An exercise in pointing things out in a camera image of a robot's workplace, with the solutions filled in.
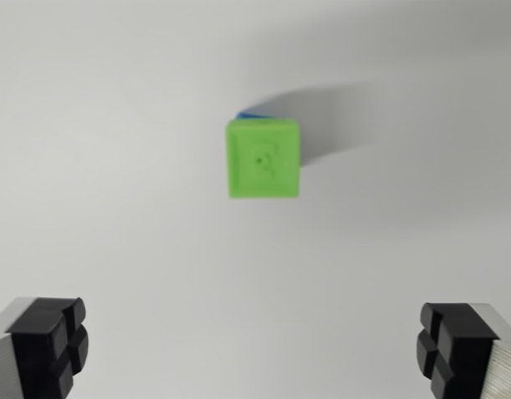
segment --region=blue block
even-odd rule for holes
[[[260,116],[254,114],[248,114],[246,112],[239,112],[236,119],[267,119],[269,116]]]

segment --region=green block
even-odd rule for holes
[[[227,131],[232,198],[297,197],[299,125],[290,119],[236,119]]]

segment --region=cube face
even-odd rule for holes
[[[232,198],[297,197],[300,134],[296,121],[237,119],[227,128]]]

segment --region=white wall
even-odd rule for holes
[[[318,87],[344,145],[230,200],[228,119]],[[0,2],[16,296],[86,301],[73,399],[432,397],[423,302],[511,322],[511,2]]]

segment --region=engraved symbol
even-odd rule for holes
[[[272,180],[275,178],[274,159],[278,147],[272,143],[262,143],[252,148],[252,173],[259,180]]]

